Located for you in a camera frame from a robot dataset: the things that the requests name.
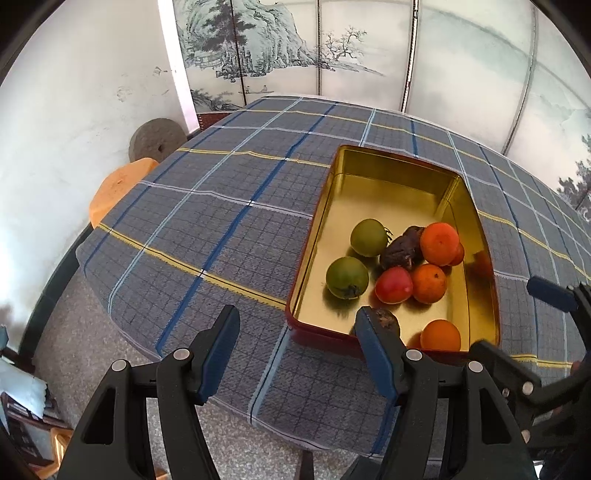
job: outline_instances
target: orange stool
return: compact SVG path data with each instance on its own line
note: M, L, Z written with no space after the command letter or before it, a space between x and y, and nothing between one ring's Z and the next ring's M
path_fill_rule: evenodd
M96 228L106 214L157 166L157 161L146 157L117 168L104 179L90 202L89 213L92 228Z

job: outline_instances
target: yellow stripe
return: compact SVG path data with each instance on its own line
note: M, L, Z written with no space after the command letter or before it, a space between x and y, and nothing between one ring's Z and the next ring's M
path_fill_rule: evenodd
M547 251L551 252L553 255L556 255L557 257L562 258L562 259L568 261L569 263L571 263L571 265L574 267L574 269L577 272L579 272L587 280L591 280L591 277L589 275L587 275L587 273L585 271L583 271L581 268L579 268L574 263L573 259L570 258L568 255L565 255L565 254L563 254L561 252L557 252L556 250L550 248L548 245L546 245L545 243L541 242L540 240L538 240L534 236L530 235L526 231L522 230L521 228L517 228L517 226L513 222L511 222L510 220L507 220L507 219L501 218L501 217L497 217L495 215L491 215L490 213L483 212L482 210L477 210L477 212L478 212L478 215L481 215L481 216L483 216L485 218L488 218L490 220L494 220L495 222L504 223L506 225L509 225L509 226L513 227L515 230L517 230L519 233L521 233L521 235L523 235L524 237L530 239L531 241L533 241L537 245L545 248Z
M247 109L241 109L239 111L242 111L242 112L264 112L264 113L281 113L281 112L283 112L283 110L247 110ZM367 123L367 120L357 120L355 118L347 118L345 116L337 116L337 115L325 115L324 113L319 113L319 112L302 112L301 110L289 110L289 111L283 112L283 113L300 113L302 115L325 116L328 118L334 118L337 120L345 120L348 122L356 122L359 124Z
M424 137L424 136L422 136L422 135L419 135L419 134L413 134L412 132L410 132L410 134L411 134L411 135L414 135L415 137L422 138L423 140L427 140L427 141L430 141L430 142L436 143L437 145L441 145L442 147L446 147L446 148L449 148L449 149L453 150L453 147L452 147L451 145L447 145L447 144L445 144L445 143L442 143L442 142L440 142L440 141L434 140L434 139L432 139L432 138L429 138L429 137Z
M560 210L560 208L558 207L558 205L556 205L555 203L553 203L550 199L547 199L546 197L544 197L540 192L538 192L537 190L534 190L532 187L530 187L527 183L523 183L520 179L518 179L517 177L514 177L512 174L506 172L505 170L503 170L502 168L497 167L496 165L493 165L492 163L489 164L492 168L494 168L495 170L500 171L503 175L508 176L510 179L515 180L517 183L521 183L521 185L523 187L525 187L526 189L528 189L529 191L535 193L538 197L546 200L546 202L548 202L550 205L552 205L555 209Z
M136 248L137 250L144 249L148 255L152 255L153 257L156 257L159 260L164 261L168 265L171 265L175 268L178 268L179 270L182 270L182 271L189 273L191 275L194 275L196 277L201 275L204 280L208 281L209 283L212 283L213 285L217 285L218 287L225 288L226 290L230 290L234 293L238 293L244 297L256 300L259 303L269 305L269 306L274 307L279 310L283 310L285 308L285 302L283 300L280 300L280 299L272 297L270 295L266 295L266 294L258 292L256 290L252 290L250 288L244 287L244 286L234 283L232 281L226 280L225 278L218 277L217 275L214 275L210 272L205 272L201 268L197 268L197 267L189 265L185 262L182 262L182 261L178 260L177 258L171 257L170 255L165 254L164 252L162 252L160 250L156 250L155 248L146 247L145 245L142 245L137 240L134 240L131 237L128 237L116 230L109 228L104 223L100 223L98 226L101 229L103 229L105 232L113 235L118 240L121 240L122 242ZM522 353L519 355L512 355L512 357L519 362L534 362L542 367L565 368L565 367L569 367L571 365L571 363L569 363L569 362L539 360L535 355L528 354L528 353Z
M406 130L405 128L399 128L399 127L388 127L387 125L380 125L380 124L372 124L372 127L380 127L380 128L385 128L386 130L394 130L395 132L406 132L409 135L413 135L412 132L409 132L408 130Z
M113 230L103 223L100 223L99 227L104 231L108 232L109 234L113 235L115 238L121 240L122 242L134 247L137 250L143 249L148 255L156 257L159 260L162 260L163 262L167 263L168 265L171 265L172 267L178 268L179 270L194 275L195 277L201 276L207 282L217 285L218 287L225 288L226 290L238 293L239 295L256 300L260 303L264 303L265 305L269 305L276 309L283 310L285 308L285 302L283 300L277 299L265 293L258 292L251 288L244 287L232 281L226 280L225 278L218 277L217 275L214 275L210 272L205 272L201 268L197 268L185 262L182 262L181 260L171 257L170 255L161 252L160 250L156 250L155 248L142 245L137 240L134 240L133 238L130 238L116 230Z
M519 353L518 355L511 355L511 357L518 362L531 362L541 367L547 368L566 368L572 365L571 362L559 362L555 360L540 360L533 353Z
M483 161L484 163L488 163L484 158L480 158L480 157L477 157L476 155L472 155L471 153L464 152L463 150L460 150L459 148L457 148L456 150L458 153L461 153L462 155L465 155L467 157L472 157L475 160L480 160L480 161Z
M191 152L191 153L205 153L205 154L212 154L212 155L252 155L253 157L265 158L267 160L285 160L285 161L292 161L295 163L303 163L305 165L313 165L315 167L323 167L323 168L330 168L330 165L325 163L318 163L309 160L300 160L299 158L285 158L285 157L277 157L275 155L265 155L263 153L253 152L252 150L248 150L245 152L227 152L223 150L198 150L197 148L186 148L180 147L177 149L180 152Z

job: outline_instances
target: painted mountain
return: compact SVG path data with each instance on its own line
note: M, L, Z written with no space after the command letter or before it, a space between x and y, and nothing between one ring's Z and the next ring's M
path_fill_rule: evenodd
M175 1L187 67L212 67L218 77L235 81L240 75L238 58L242 73L252 77L273 69L316 64L285 5L233 0L232 6L233 19L229 0Z

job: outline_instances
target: gold tin tray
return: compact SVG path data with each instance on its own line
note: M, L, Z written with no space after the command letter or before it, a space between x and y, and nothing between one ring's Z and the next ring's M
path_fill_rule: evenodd
M318 346L320 335L329 344L341 340L355 348L358 343L350 333L358 308L384 307L373 295L376 274L370 275L368 289L356 300L339 300L325 285L326 270L335 259L356 256L349 245L350 233L366 218L379 220L394 237L410 225L447 222L457 229L466 252L463 263L446 267L448 287L440 301L425 306L411 298L387 306L398 318L401 339L407 346L416 347L418 334L435 319L456 325L464 352L479 339L499 343L498 301L490 253L462 178L405 155L349 145L339 147L330 168L287 302L290 325L300 330L296 334L304 334L298 336L298 341L306 343L308 336L315 336L316 341L311 343ZM358 258L370 272L376 270L377 257Z

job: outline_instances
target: orange tomato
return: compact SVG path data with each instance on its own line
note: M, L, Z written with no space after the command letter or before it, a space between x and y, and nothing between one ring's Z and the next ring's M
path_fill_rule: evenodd
M464 261L464 246L460 242L457 245L456 256L453 257L453 260L449 262L450 267L455 267Z
M425 350L459 352L462 337L452 322L443 319L433 320L421 333L421 347Z
M425 304L435 303L443 298L447 289L445 273L437 265L419 265L411 274L414 298Z
M432 223L423 231L420 244L425 260L443 267L455 258L460 237L449 223Z

